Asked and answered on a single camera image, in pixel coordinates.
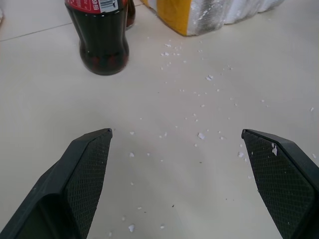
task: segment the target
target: plastic wrap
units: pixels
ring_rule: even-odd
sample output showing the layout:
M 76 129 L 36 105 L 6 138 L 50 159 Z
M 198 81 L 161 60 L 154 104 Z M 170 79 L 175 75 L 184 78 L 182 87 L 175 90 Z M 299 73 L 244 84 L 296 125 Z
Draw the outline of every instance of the plastic wrap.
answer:
M 233 24 L 253 17 L 258 13 L 264 0 L 234 0 L 226 17 L 225 24 Z
M 258 12 L 264 12 L 271 10 L 280 4 L 283 3 L 284 0 L 264 0 L 263 4 L 260 6 Z

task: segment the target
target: bottle label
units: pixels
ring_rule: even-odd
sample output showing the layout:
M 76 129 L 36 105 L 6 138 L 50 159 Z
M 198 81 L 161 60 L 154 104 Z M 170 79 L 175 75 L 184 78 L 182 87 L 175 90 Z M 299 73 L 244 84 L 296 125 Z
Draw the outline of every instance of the bottle label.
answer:
M 118 0 L 65 0 L 72 8 L 88 13 L 104 13 L 119 9 Z

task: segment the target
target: styrofoam crumb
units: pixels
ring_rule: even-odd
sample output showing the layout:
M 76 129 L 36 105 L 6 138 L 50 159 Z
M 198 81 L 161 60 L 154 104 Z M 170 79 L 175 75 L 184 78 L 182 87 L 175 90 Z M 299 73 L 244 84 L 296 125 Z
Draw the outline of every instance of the styrofoam crumb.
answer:
M 130 230 L 130 232 L 134 232 L 134 230 L 135 230 L 135 225 L 134 225 L 134 224 L 129 225 L 129 230 Z
M 198 133 L 198 137 L 199 137 L 200 139 L 205 139 L 205 135 L 202 134 L 202 133 Z

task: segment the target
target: cola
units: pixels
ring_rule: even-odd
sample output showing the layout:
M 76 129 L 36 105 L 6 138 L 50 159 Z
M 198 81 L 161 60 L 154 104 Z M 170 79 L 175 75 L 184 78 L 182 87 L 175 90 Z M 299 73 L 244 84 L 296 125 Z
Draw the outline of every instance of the cola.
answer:
M 98 75 L 123 70 L 129 58 L 128 0 L 65 0 L 65 5 L 80 38 L 84 65 Z
M 133 0 L 129 0 L 128 19 L 126 23 L 126 30 L 130 29 L 135 22 L 135 5 Z

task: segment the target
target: tile floor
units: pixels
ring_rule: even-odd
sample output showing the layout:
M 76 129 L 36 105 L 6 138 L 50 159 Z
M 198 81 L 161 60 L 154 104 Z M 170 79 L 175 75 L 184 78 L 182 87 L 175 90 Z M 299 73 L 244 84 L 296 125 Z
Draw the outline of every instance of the tile floor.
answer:
M 281 238 L 248 179 L 250 165 L 237 156 L 247 157 L 240 135 L 275 133 L 319 164 L 312 156 L 319 155 L 319 2 L 286 0 L 188 38 L 136 2 L 129 64 L 101 77 L 83 67 L 64 4 L 2 0 L 0 230 L 71 140 L 111 127 L 88 238 L 110 231 L 115 239 Z

